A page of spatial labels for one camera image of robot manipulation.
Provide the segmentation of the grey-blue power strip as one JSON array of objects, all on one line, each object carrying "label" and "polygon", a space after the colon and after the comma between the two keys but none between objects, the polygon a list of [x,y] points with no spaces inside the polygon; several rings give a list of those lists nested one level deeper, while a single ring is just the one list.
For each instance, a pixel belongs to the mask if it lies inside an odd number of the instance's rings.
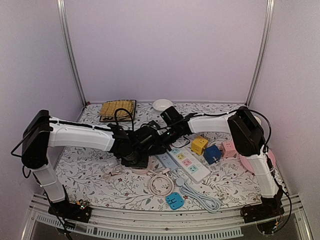
[{"label": "grey-blue power strip", "polygon": [[171,172],[175,172],[178,169],[176,162],[167,152],[163,154],[159,154],[156,157],[161,162],[161,164],[165,168],[168,168]]}]

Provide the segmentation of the white charger plug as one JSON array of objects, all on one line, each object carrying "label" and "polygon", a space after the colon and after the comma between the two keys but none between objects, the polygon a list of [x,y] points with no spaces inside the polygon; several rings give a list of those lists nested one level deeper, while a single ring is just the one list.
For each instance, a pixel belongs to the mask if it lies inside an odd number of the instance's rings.
[{"label": "white charger plug", "polygon": [[113,168],[118,165],[118,161],[115,158],[110,158],[106,160],[106,166],[108,168]]}]

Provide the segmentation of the yellow cube socket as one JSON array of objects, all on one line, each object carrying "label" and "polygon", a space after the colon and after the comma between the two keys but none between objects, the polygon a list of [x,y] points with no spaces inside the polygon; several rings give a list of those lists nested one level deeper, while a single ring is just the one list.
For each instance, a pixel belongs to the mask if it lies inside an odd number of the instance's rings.
[{"label": "yellow cube socket", "polygon": [[203,154],[208,143],[209,141],[206,138],[199,135],[192,141],[190,149],[192,152],[200,156]]}]

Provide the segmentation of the white power strip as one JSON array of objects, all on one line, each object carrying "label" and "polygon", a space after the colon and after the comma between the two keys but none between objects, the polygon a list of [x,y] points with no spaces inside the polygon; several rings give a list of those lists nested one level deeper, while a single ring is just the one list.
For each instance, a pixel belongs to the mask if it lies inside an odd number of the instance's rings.
[{"label": "white power strip", "polygon": [[210,171],[186,148],[172,148],[168,154],[196,184],[210,175]]}]

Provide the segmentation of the light blue adapter plug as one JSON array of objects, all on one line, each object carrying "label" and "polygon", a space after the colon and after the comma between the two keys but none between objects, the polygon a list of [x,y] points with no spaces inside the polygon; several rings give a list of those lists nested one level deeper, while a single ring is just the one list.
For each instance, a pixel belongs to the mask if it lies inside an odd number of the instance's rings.
[{"label": "light blue adapter plug", "polygon": [[184,199],[178,192],[173,192],[165,197],[165,200],[172,210],[177,210],[184,205]]}]

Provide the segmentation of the dark blue cube socket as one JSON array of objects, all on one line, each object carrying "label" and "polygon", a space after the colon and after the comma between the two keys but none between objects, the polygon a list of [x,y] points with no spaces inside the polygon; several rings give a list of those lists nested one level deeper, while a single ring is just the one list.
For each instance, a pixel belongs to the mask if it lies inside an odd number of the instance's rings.
[{"label": "dark blue cube socket", "polygon": [[212,145],[204,150],[203,157],[209,165],[212,165],[220,161],[222,152],[216,145]]}]

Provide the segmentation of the pink cube socket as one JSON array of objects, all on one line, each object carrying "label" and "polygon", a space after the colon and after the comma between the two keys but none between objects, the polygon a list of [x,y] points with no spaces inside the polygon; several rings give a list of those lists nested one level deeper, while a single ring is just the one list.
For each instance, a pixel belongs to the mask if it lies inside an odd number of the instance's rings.
[{"label": "pink cube socket", "polygon": [[234,142],[231,141],[223,141],[221,143],[221,152],[223,158],[233,158],[237,155],[237,150],[235,148]]}]

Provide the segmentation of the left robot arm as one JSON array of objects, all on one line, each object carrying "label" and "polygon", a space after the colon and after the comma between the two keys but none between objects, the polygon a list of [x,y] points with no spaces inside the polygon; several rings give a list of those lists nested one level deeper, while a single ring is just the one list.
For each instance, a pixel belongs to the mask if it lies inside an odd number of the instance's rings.
[{"label": "left robot arm", "polygon": [[22,140],[10,154],[20,158],[24,167],[30,169],[46,193],[50,211],[67,219],[89,215],[91,209],[82,204],[71,203],[65,187],[47,157],[48,148],[90,148],[112,153],[123,166],[144,169],[149,157],[139,149],[133,130],[124,130],[118,122],[107,126],[65,121],[40,110],[22,135]]}]

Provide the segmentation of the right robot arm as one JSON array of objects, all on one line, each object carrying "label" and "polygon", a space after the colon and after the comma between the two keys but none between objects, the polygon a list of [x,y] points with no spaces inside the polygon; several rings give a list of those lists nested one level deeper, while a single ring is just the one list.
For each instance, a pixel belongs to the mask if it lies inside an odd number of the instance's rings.
[{"label": "right robot arm", "polygon": [[189,113],[182,116],[173,106],[160,116],[165,121],[166,130],[159,137],[161,144],[168,147],[178,138],[204,132],[230,133],[235,149],[245,157],[252,167],[261,194],[261,203],[244,206],[241,209],[246,221],[264,219],[284,214],[282,206],[283,188],[275,179],[275,170],[269,157],[269,139],[256,120],[255,111],[241,106],[220,114]]}]

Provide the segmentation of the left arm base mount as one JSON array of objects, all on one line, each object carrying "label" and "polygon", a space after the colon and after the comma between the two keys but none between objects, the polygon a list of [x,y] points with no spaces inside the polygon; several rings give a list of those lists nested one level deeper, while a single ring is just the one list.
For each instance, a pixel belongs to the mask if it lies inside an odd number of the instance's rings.
[{"label": "left arm base mount", "polygon": [[92,208],[89,206],[82,207],[79,204],[71,203],[68,200],[57,203],[53,203],[49,200],[49,205],[48,213],[63,219],[88,223],[91,218]]}]

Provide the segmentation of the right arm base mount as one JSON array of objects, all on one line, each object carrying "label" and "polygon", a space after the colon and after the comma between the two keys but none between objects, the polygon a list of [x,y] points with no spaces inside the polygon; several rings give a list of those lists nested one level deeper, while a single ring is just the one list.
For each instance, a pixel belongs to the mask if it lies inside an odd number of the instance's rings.
[{"label": "right arm base mount", "polygon": [[247,204],[240,210],[240,215],[245,223],[258,222],[271,219],[257,224],[257,229],[264,235],[272,235],[280,226],[283,219],[284,208],[281,201],[275,201],[271,198],[266,198],[260,204]]}]

